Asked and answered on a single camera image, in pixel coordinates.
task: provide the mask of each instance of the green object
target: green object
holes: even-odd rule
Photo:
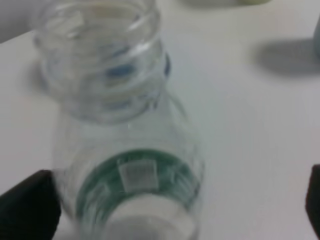
[[[251,4],[251,5],[256,5],[256,4],[265,4],[267,2],[270,2],[271,0],[240,0],[244,4]]]
[[[82,222],[104,223],[121,203],[145,193],[173,199],[188,210],[199,190],[199,179],[179,158],[157,150],[132,150],[106,160],[88,175],[77,197],[76,215]]]

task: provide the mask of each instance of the green label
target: green label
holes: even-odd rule
[[[173,199],[188,210],[200,185],[190,167],[169,153],[123,152],[101,163],[85,179],[76,200],[76,215],[89,224],[104,223],[121,203],[145,193]]]

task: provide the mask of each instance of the black object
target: black object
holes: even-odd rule
[[[320,239],[320,165],[314,165],[312,168],[305,209],[311,225]]]
[[[0,196],[0,240],[51,240],[60,215],[52,172],[38,171]]]

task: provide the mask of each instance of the bottle rim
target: bottle rim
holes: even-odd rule
[[[52,15],[61,13],[65,9],[75,6],[103,6],[110,3],[127,3],[134,4],[133,2],[141,2],[144,8],[140,9],[141,17],[134,19],[131,24],[119,32],[124,34],[130,33],[142,25],[146,24],[150,18],[155,14],[157,9],[156,0],[45,0],[43,3],[39,4],[33,14],[31,15],[29,25],[37,33],[48,35],[51,38],[55,38],[60,41],[67,41],[68,38],[65,35],[58,34],[47,28],[47,23],[53,17]]]

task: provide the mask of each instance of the clear glass bottle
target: clear glass bottle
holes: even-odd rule
[[[52,0],[33,19],[61,113],[57,190],[84,239],[194,240],[204,162],[154,0]]]

